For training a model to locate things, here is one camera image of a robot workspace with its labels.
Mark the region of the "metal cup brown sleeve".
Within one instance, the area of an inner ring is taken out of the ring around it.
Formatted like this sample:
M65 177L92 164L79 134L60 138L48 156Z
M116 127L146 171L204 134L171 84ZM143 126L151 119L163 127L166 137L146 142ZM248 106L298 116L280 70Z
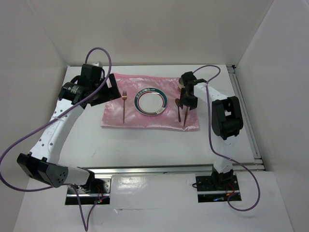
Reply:
M181 80L179 80L178 83L178 91L181 93L181 90L184 88L183 82Z

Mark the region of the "pink rose satin placemat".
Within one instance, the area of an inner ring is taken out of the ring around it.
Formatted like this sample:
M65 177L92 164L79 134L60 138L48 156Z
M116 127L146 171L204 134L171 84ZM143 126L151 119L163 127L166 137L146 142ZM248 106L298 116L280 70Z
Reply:
M188 112L185 128L183 119L185 110L180 110L181 122L178 121L178 110L175 99L180 97L179 78L166 78L142 75L114 74L120 93L127 91L125 123L123 123L123 100L118 98L105 104L101 127L162 129L170 131L198 131L199 122L196 110ZM144 88L157 88L165 93L168 105L165 111L156 116L145 116L134 106L135 95Z

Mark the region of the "white plate green red rim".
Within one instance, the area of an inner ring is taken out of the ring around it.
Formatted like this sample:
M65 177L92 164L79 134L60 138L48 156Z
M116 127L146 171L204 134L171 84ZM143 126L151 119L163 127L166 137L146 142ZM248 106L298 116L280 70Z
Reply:
M145 116L159 115L165 111L167 105L167 96L157 88L144 88L134 97L136 110Z

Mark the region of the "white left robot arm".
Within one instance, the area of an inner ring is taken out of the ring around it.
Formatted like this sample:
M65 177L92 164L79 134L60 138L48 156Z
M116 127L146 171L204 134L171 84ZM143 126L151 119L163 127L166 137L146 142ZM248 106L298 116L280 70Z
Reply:
M54 123L44 130L28 154L21 153L17 158L17 163L30 178L54 188L73 184L85 193L102 184L92 171L58 162L62 147L86 106L121 97L114 74L108 76L109 84L105 82L104 74L101 67L84 64L80 75L63 85L52 116Z

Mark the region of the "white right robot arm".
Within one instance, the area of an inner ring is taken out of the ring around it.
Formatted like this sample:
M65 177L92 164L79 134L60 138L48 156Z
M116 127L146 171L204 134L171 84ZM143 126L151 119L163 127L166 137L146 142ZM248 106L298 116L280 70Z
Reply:
M180 98L178 109L188 112L197 108L198 99L207 103L210 108L210 135L215 135L219 144L219 152L212 166L210 184L215 189L222 190L233 179L233 162L235 156L235 141L243 128L243 118L239 99L229 97L210 87L204 79L197 79L193 72L184 73L179 82Z

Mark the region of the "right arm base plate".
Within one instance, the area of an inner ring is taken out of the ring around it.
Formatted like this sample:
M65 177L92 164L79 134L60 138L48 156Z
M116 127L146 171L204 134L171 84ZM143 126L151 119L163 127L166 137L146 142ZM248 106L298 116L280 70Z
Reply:
M234 175L231 180L215 185L211 176L196 176L196 182L192 187L197 190L197 199L199 203L226 202L228 197L230 201L241 201L238 179Z

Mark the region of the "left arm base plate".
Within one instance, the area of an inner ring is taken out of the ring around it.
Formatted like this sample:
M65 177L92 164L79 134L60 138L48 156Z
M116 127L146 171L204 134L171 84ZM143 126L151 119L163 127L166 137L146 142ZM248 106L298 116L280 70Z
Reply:
M97 201L98 204L110 204L110 191L112 186L111 176L98 177L101 180L99 184L95 184L91 189L86 190L81 186L76 186L77 193L80 197L81 205L93 205ZM65 205L78 205L77 195L70 186L67 188Z

